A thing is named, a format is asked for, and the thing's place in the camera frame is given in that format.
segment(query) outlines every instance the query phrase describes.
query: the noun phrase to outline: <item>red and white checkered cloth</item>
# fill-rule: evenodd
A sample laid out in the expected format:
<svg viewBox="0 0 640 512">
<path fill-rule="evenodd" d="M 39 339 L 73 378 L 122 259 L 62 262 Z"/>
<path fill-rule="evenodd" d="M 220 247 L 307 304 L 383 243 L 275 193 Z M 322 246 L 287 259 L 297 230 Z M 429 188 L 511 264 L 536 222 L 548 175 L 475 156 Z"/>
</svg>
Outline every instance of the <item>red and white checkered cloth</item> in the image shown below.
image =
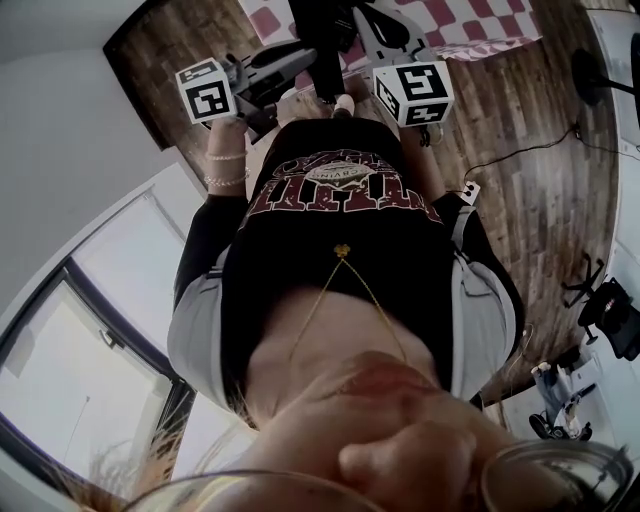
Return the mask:
<svg viewBox="0 0 640 512">
<path fill-rule="evenodd" d="M 295 37 L 287 0 L 239 2 L 264 44 Z M 382 0 L 382 3 L 418 23 L 433 50 L 444 58 L 483 59 L 541 37 L 530 0 Z M 368 63 L 359 40 L 341 59 L 345 74 Z"/>
</svg>

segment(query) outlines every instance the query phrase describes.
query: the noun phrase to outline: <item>white power socket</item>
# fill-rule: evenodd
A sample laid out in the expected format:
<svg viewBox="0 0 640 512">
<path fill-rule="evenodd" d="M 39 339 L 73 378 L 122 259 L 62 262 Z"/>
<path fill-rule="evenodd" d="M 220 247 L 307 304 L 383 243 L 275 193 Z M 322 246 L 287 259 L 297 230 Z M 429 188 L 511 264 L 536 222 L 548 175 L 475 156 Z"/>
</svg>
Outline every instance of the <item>white power socket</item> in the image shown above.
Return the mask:
<svg viewBox="0 0 640 512">
<path fill-rule="evenodd" d="M 478 198 L 478 194 L 480 193 L 480 185 L 478 185 L 475 181 L 467 181 L 464 186 L 464 190 L 460 194 L 460 197 L 465 203 L 473 204 L 476 202 Z"/>
</svg>

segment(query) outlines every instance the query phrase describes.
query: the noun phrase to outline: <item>lips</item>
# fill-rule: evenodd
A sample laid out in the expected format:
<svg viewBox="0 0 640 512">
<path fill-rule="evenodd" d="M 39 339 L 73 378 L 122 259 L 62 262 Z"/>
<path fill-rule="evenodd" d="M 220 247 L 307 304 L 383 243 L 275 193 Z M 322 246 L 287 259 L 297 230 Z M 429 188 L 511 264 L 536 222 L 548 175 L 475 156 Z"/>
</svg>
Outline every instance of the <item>lips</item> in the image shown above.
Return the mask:
<svg viewBox="0 0 640 512">
<path fill-rule="evenodd" d="M 399 392 L 424 394 L 437 390 L 417 370 L 398 363 L 378 363 L 349 379 L 339 393 L 350 396 L 385 396 Z"/>
</svg>

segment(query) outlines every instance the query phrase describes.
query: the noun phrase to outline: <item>window frame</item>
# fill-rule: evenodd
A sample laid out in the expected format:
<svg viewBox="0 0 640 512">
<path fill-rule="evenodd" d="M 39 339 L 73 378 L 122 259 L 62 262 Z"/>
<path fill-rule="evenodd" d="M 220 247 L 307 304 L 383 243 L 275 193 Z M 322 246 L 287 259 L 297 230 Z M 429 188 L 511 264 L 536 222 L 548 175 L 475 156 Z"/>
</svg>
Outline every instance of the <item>window frame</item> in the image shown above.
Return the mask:
<svg viewBox="0 0 640 512">
<path fill-rule="evenodd" d="M 4 366 L 22 329 L 33 319 L 54 290 L 63 283 L 67 284 L 89 311 L 105 325 L 114 346 L 128 348 L 154 371 L 171 381 L 171 391 L 156 425 L 154 438 L 162 431 L 174 433 L 184 429 L 195 400 L 195 390 L 173 370 L 169 359 L 106 299 L 73 260 L 73 254 L 40 284 L 14 317 L 7 330 L 0 335 L 0 367 Z M 178 437 L 175 448 L 179 449 L 179 447 L 180 438 Z M 70 495 L 67 486 L 61 485 L 63 482 L 70 482 L 85 489 L 91 489 L 93 493 L 114 498 L 108 491 L 89 482 L 49 456 L 13 425 L 1 411 L 0 448 L 33 476 L 59 492 Z M 171 478 L 172 471 L 173 466 L 165 475 L 167 481 Z"/>
</svg>

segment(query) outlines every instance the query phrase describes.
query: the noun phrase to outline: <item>black t-shirt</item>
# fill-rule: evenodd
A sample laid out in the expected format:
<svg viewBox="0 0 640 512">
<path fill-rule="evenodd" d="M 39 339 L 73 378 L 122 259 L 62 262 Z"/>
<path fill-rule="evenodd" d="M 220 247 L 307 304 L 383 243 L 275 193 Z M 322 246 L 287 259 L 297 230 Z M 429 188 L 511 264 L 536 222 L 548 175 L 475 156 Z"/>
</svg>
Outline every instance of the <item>black t-shirt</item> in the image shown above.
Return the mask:
<svg viewBox="0 0 640 512">
<path fill-rule="evenodd" d="M 450 230 L 405 187 L 405 172 L 399 141 L 374 121 L 298 121 L 281 131 L 224 267 L 221 356 L 231 403 L 236 390 L 244 393 L 249 358 L 277 300 L 295 286 L 322 288 L 342 244 L 381 306 L 429 348 L 450 387 Z M 341 270 L 329 289 L 371 301 Z"/>
</svg>

